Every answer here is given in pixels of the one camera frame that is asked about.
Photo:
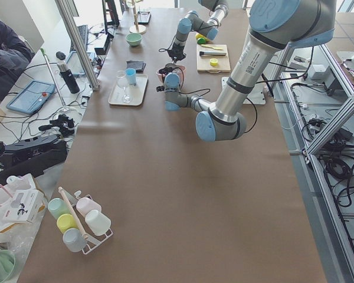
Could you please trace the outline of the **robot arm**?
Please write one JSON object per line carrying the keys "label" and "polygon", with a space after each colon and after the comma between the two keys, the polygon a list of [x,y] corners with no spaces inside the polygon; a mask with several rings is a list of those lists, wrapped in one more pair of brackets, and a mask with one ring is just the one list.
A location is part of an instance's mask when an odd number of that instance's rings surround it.
{"label": "robot arm", "polygon": [[227,1],[201,0],[198,2],[209,9],[212,15],[207,21],[204,21],[196,11],[191,10],[184,18],[180,19],[173,43],[166,50],[173,63],[182,61],[186,57],[184,48],[190,32],[195,31],[209,40],[213,40],[217,36],[221,21],[228,15]]}
{"label": "robot arm", "polygon": [[335,1],[255,1],[250,10],[247,41],[242,54],[211,103],[198,95],[182,94],[177,74],[164,80],[165,108],[197,111],[195,128],[203,141],[234,140],[244,134],[246,120],[239,110],[273,55],[285,49],[325,44],[333,38]]}

